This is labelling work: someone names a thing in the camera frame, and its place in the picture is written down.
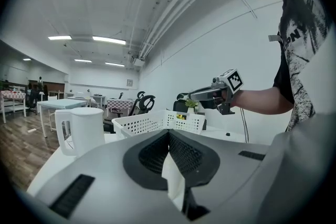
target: kettle handle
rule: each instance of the kettle handle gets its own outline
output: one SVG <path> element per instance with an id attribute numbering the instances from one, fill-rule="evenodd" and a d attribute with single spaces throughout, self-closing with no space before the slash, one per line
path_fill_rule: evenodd
<path id="1" fill-rule="evenodd" d="M 72 126 L 71 123 L 71 112 L 68 109 L 65 110 L 56 110 L 55 111 L 55 123 L 56 123 L 56 131 L 57 131 L 57 137 L 58 137 L 58 142 L 59 146 L 63 152 L 64 155 L 66 156 L 75 156 L 76 152 L 72 148 L 67 148 L 65 145 L 65 140 L 64 140 L 64 135 L 63 135 L 63 128 L 62 128 L 62 122 L 63 121 L 70 121 L 70 128 Z"/>

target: white laundry basket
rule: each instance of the white laundry basket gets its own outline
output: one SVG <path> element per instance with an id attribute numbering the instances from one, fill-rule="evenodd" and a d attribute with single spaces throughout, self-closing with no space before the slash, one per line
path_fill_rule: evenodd
<path id="1" fill-rule="evenodd" d="M 175 129 L 200 134 L 203 129 L 205 116 L 182 113 L 170 110 L 153 111 L 147 114 L 116 118 L 112 120 L 114 131 L 119 138 L 125 129 L 131 136 L 156 130 Z"/>

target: white kettle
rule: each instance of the white kettle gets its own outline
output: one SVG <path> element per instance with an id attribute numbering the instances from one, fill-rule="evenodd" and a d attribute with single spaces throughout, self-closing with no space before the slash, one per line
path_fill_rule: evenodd
<path id="1" fill-rule="evenodd" d="M 80 157 L 97 146 L 105 144 L 103 111 L 96 108 L 56 110 L 55 122 L 59 146 L 64 155 Z M 70 122 L 74 148 L 65 145 L 62 122 Z"/>

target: black slot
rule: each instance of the black slot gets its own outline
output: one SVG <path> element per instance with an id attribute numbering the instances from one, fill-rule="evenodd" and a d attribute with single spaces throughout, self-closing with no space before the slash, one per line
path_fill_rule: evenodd
<path id="1" fill-rule="evenodd" d="M 265 158 L 265 154 L 255 153 L 251 151 L 241 151 L 238 155 L 251 159 L 256 159 L 258 161 L 262 161 Z"/>
<path id="2" fill-rule="evenodd" d="M 64 218 L 69 218 L 94 181 L 94 177 L 79 175 L 50 206 L 50 209 Z"/>

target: black vent grille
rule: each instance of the black vent grille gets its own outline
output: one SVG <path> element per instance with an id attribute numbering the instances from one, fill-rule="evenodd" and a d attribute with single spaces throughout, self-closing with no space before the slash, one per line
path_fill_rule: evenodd
<path id="1" fill-rule="evenodd" d="M 139 161 L 150 171 L 161 175 L 164 160 L 168 154 L 168 135 L 163 135 L 144 147 L 139 153 Z"/>
<path id="2" fill-rule="evenodd" d="M 169 138 L 169 151 L 183 176 L 186 176 L 201 165 L 202 153 L 199 150 L 183 142 L 173 134 Z"/>

